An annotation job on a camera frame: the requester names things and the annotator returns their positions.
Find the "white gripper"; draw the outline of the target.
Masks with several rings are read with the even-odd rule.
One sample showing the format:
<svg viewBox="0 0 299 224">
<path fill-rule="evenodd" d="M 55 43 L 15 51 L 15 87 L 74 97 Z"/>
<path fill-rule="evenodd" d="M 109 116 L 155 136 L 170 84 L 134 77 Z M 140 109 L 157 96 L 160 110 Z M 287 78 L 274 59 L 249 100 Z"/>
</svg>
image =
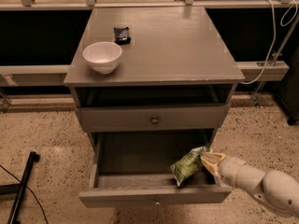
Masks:
<svg viewBox="0 0 299 224">
<path fill-rule="evenodd" d="M 221 180 L 232 188 L 252 190 L 259 182 L 259 171 L 237 157 L 205 152 L 200 159 L 212 175 L 220 176 Z"/>
</svg>

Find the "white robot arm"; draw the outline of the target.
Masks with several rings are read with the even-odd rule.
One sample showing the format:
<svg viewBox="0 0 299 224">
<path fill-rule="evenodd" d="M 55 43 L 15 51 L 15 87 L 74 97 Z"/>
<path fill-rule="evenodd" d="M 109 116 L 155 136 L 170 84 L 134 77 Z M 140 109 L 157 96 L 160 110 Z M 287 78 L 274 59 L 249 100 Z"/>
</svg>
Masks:
<svg viewBox="0 0 299 224">
<path fill-rule="evenodd" d="M 299 217 L 299 183 L 286 173 L 265 172 L 223 153 L 204 152 L 200 159 L 225 185 L 245 191 L 277 216 Z"/>
</svg>

